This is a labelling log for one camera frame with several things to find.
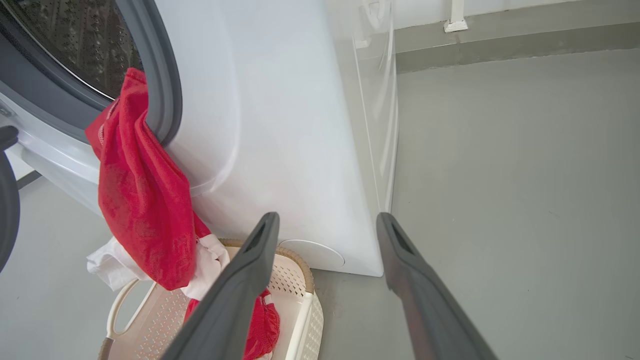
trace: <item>gray floor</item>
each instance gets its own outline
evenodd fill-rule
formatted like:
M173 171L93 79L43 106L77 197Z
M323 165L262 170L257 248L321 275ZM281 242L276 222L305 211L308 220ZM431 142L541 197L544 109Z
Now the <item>gray floor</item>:
M501 359L640 359L639 65L635 50L399 77L393 213ZM45 179L20 195L3 358L93 359L115 294L84 257L109 231ZM413 358L384 279L314 276L320 359Z

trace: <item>red garment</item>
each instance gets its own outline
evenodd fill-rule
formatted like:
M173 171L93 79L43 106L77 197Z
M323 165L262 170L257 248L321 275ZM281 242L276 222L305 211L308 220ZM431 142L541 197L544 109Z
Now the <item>red garment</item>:
M184 314L186 322L199 301L191 299ZM271 293L264 290L255 299L249 334L244 346L243 360L254 360L273 351L280 335L280 315L271 301Z
M145 119L145 74L129 69L120 97L85 130L100 159L98 204L113 236L167 290L187 286L195 245L211 232L193 213L189 182Z

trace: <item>white plastic basket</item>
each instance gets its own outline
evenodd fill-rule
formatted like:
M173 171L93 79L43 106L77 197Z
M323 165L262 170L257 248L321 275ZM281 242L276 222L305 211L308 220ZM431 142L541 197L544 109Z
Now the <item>white plastic basket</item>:
M231 258L242 245L239 240L222 242ZM159 359L182 327L189 299L179 289L167 291L154 284L125 329L116 332L120 306L136 283L125 286L111 306L99 360ZM269 291L280 315L273 360L316 360L324 317L311 270L295 252L276 248Z

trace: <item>white pole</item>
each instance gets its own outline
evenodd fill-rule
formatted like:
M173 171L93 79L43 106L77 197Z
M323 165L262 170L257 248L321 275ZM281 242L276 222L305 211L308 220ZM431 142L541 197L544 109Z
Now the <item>white pole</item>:
M468 28L465 21L465 0L451 0L451 19L444 23L444 32L452 33Z

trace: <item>white washing machine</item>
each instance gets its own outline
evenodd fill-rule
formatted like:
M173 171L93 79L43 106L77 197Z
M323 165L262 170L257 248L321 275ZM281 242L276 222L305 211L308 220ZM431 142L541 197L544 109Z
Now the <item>white washing machine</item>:
M268 211L311 267L381 276L397 143L390 0L1 0L0 125L9 151L87 208L84 128L129 66L147 123L219 237Z

